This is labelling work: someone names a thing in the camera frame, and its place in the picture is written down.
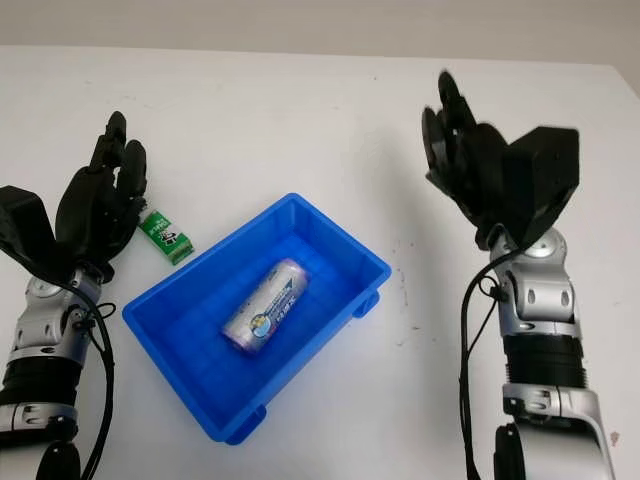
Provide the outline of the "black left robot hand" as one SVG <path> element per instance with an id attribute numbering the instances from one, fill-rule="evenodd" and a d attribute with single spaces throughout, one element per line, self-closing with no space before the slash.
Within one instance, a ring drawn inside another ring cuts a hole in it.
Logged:
<path id="1" fill-rule="evenodd" d="M 92 269 L 108 283 L 110 261 L 131 240 L 146 206 L 146 151 L 126 139 L 126 118 L 111 114 L 88 165 L 65 190 L 56 213 L 55 236 L 72 262 Z"/>

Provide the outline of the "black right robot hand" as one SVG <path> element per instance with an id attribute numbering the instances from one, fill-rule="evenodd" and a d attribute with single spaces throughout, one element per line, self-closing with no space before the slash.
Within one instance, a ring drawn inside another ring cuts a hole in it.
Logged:
<path id="1" fill-rule="evenodd" d="M 421 116 L 426 178 L 456 203 L 476 228 L 477 246 L 488 251 L 505 229 L 500 160 L 507 143 L 494 126 L 476 120 L 447 70 L 439 74 L 438 93 L 441 108 L 425 107 Z"/>

